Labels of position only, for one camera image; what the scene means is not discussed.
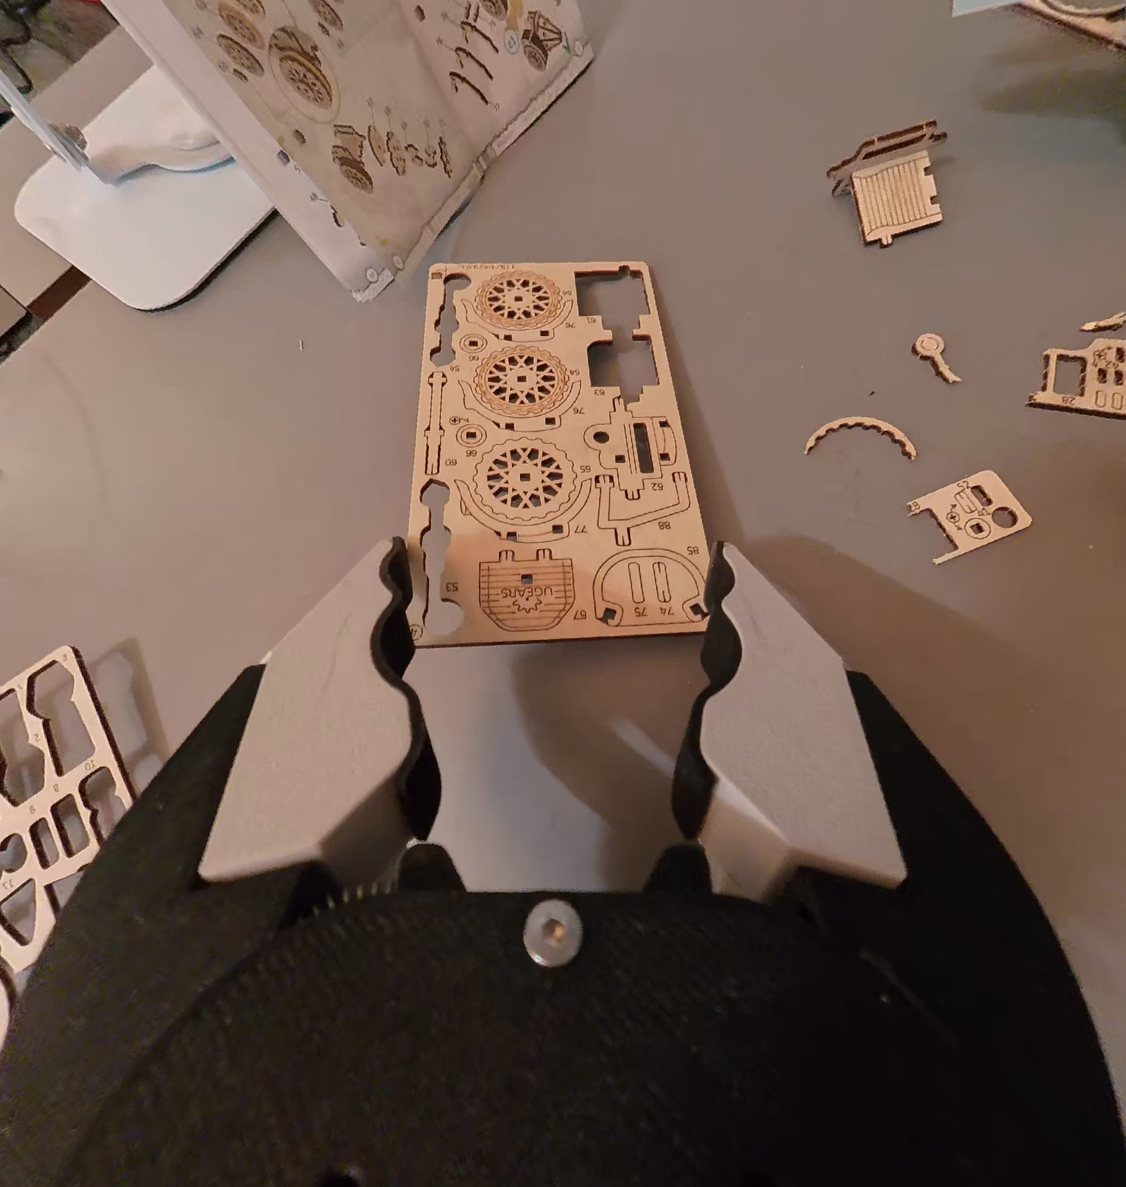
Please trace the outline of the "grey desk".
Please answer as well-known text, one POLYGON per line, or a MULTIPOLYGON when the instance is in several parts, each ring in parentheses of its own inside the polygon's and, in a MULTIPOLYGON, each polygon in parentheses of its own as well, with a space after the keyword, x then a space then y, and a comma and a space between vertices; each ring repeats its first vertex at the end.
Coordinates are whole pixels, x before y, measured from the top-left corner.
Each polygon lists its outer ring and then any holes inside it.
MULTIPOLYGON (((432 259, 650 264, 708 539, 996 827, 1126 1097, 1126 424, 1026 405, 1126 311, 1126 70, 947 2, 582 8, 597 63, 432 259), (943 222, 869 244, 825 173, 927 121, 943 222), (850 415, 918 457, 859 429, 803 455, 850 415), (978 472, 1034 525, 934 564, 909 503, 978 472)), ((81 646, 141 779, 404 532, 425 267, 358 303, 274 218, 179 308, 86 288, 41 327, 0 367, 0 685, 81 646)))

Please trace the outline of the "wooden sheet with empty cutouts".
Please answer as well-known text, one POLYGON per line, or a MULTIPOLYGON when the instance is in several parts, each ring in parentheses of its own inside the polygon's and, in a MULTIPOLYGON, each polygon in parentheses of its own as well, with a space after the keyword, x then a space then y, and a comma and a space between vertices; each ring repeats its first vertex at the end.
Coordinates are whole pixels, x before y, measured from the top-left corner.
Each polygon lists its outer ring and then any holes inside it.
POLYGON ((61 646, 0 686, 0 1051, 26 972, 135 805, 93 681, 61 646))

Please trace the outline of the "wooden sheet with wheel parts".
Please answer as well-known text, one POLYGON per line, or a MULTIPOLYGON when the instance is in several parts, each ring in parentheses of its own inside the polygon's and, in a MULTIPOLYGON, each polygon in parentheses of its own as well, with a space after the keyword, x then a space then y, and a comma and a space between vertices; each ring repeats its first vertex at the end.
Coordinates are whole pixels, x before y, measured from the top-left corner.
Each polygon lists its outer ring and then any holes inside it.
POLYGON ((415 646, 689 637, 708 543, 644 262, 428 268, 407 523, 415 646), (644 286, 658 383, 594 383, 612 343, 578 278, 644 286))

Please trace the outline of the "printed instruction booklet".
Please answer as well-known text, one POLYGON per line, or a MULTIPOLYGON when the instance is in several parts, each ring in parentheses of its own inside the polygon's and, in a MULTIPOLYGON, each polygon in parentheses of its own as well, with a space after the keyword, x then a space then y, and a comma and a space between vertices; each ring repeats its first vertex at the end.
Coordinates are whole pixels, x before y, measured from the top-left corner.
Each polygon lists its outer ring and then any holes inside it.
POLYGON ((594 61, 573 0, 113 0, 312 252, 372 300, 594 61))

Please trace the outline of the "curved wooden arc piece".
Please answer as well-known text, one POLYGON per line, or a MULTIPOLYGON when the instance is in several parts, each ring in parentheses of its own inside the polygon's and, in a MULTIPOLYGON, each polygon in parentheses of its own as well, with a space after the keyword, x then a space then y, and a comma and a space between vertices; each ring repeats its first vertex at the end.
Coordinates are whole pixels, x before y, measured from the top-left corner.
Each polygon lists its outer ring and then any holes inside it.
POLYGON ((839 432, 874 432, 879 436, 887 436, 889 443, 898 445, 898 449, 903 453, 903 457, 915 460, 918 449, 914 445, 914 440, 898 429, 889 420, 881 419, 869 419, 869 415, 850 415, 850 419, 837 419, 822 424, 821 429, 815 429, 815 433, 806 440, 803 445, 803 455, 810 455, 825 436, 839 433, 839 432))

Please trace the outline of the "wooden window piece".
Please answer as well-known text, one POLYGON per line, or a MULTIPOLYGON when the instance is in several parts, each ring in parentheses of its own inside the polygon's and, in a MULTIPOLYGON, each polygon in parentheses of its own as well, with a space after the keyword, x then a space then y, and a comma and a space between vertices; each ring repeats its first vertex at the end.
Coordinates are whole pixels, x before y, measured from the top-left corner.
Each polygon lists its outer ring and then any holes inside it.
POLYGON ((1126 420, 1126 339, 1046 348, 1044 380, 1028 405, 1126 420))

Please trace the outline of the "wooden radiator grille piece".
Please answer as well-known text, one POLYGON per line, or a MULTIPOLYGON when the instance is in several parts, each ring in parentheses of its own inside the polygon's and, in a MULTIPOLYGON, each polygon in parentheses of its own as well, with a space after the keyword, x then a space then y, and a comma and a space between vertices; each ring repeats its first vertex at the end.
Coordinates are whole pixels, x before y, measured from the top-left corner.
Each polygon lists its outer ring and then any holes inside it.
POLYGON ((863 141, 825 175, 833 198, 850 195, 863 243, 889 247, 894 238, 943 222, 929 147, 946 141, 938 121, 863 141))

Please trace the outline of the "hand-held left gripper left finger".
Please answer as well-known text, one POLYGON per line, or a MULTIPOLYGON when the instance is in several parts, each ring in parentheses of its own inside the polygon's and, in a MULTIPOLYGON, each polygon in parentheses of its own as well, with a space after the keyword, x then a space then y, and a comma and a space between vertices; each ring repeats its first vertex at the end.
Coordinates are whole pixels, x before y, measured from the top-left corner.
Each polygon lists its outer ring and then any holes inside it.
POLYGON ((271 649, 200 878, 315 862, 346 890, 384 887, 428 838, 440 767, 419 696, 407 543, 380 540, 271 649))

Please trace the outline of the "small wooden plate with holes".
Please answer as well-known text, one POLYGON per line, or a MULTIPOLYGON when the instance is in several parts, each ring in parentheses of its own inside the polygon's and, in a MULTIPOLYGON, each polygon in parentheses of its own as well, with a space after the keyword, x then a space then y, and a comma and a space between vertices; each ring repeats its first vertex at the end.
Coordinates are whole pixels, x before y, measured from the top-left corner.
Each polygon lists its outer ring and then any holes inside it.
POLYGON ((954 549, 946 557, 934 557, 934 564, 971 553, 1034 525, 996 472, 978 472, 910 500, 909 515, 929 515, 950 540, 954 549))

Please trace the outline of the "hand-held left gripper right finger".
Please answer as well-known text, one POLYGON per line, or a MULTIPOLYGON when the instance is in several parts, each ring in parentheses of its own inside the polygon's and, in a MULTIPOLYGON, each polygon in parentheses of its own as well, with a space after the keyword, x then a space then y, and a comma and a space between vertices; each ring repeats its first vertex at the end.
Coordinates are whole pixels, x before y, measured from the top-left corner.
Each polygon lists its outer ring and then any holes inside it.
POLYGON ((733 545, 706 581, 704 672, 674 818, 710 890, 769 899, 799 869, 894 890, 906 859, 841 657, 733 545))

